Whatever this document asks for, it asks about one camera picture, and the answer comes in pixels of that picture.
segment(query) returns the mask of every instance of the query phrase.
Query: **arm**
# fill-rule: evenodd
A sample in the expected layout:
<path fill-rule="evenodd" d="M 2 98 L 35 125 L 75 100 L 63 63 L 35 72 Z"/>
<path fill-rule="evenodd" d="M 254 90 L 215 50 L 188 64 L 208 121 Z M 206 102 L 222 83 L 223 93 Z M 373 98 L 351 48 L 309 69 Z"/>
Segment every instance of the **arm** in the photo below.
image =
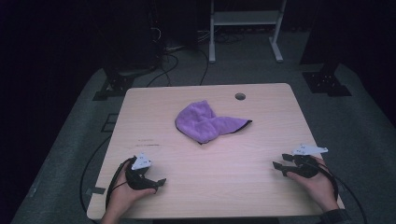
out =
<path fill-rule="evenodd" d="M 128 162 L 122 167 L 122 171 L 117 179 L 116 187 L 110 196 L 107 210 L 102 217 L 102 224 L 116 224 L 120 222 L 121 217 L 131 208 L 139 199 L 155 193 L 155 189 L 131 189 L 126 183 L 125 169 Z"/>
<path fill-rule="evenodd" d="M 315 158 L 319 164 L 324 165 L 324 161 Z M 351 223 L 346 210 L 340 209 L 334 199 L 332 183 L 321 172 L 311 178 L 305 178 L 292 172 L 287 173 L 290 179 L 295 180 L 306 189 L 311 198 L 323 211 L 320 219 L 326 224 L 347 224 Z"/>

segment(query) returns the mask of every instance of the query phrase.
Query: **table top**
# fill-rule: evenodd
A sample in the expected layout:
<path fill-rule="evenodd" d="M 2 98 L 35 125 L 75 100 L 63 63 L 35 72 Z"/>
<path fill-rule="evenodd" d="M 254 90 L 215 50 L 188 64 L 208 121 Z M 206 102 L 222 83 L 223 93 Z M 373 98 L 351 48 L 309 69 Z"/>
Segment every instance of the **table top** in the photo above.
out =
<path fill-rule="evenodd" d="M 243 93 L 245 100 L 235 95 Z M 253 120 L 238 133 L 200 145 L 176 129 L 187 105 L 207 100 L 215 114 Z M 107 189 L 119 165 L 144 152 L 146 178 L 166 183 L 138 201 L 130 218 L 282 217 L 321 213 L 308 194 L 273 167 L 282 153 L 315 146 L 288 84 L 130 89 L 96 187 Z M 106 192 L 93 194 L 87 215 L 100 219 Z"/>

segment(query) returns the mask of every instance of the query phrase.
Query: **wrist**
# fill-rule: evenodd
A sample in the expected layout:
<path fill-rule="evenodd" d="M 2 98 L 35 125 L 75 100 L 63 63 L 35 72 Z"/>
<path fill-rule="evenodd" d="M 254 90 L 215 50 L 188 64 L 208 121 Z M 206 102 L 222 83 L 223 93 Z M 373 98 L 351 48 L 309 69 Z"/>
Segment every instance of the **wrist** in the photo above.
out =
<path fill-rule="evenodd" d="M 324 213 L 340 208 L 336 201 L 329 201 L 329 202 L 320 204 L 319 206 Z"/>
<path fill-rule="evenodd" d="M 106 211 L 102 217 L 102 224 L 116 224 L 120 222 L 120 216 Z"/>

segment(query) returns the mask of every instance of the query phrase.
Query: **desk leg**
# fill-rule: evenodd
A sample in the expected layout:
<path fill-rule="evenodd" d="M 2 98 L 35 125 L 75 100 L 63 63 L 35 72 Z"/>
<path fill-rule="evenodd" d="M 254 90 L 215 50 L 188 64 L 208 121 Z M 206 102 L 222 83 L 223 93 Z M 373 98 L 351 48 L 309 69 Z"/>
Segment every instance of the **desk leg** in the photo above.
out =
<path fill-rule="evenodd" d="M 282 54 L 280 53 L 279 48 L 277 47 L 276 41 L 277 41 L 277 37 L 279 36 L 280 25 L 282 24 L 283 15 L 285 14 L 286 2 L 287 2 L 287 0 L 282 1 L 282 5 L 280 7 L 279 14 L 277 15 L 277 19 L 276 19 L 274 36 L 271 36 L 269 38 L 271 48 L 273 49 L 277 63 L 283 63 L 283 57 L 282 57 Z"/>
<path fill-rule="evenodd" d="M 216 61 L 215 52 L 215 3 L 214 0 L 210 6 L 210 42 L 209 42 L 209 62 L 214 63 Z"/>

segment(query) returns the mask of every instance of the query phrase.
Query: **microfiber cloth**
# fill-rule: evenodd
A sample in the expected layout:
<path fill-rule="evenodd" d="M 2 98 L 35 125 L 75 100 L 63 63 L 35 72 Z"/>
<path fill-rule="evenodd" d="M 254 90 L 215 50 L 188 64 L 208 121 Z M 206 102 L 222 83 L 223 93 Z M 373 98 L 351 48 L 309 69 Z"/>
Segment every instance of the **microfiber cloth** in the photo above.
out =
<path fill-rule="evenodd" d="M 207 143 L 226 133 L 236 133 L 245 128 L 250 119 L 216 117 L 207 101 L 188 105 L 175 120 L 179 131 L 200 144 Z"/>

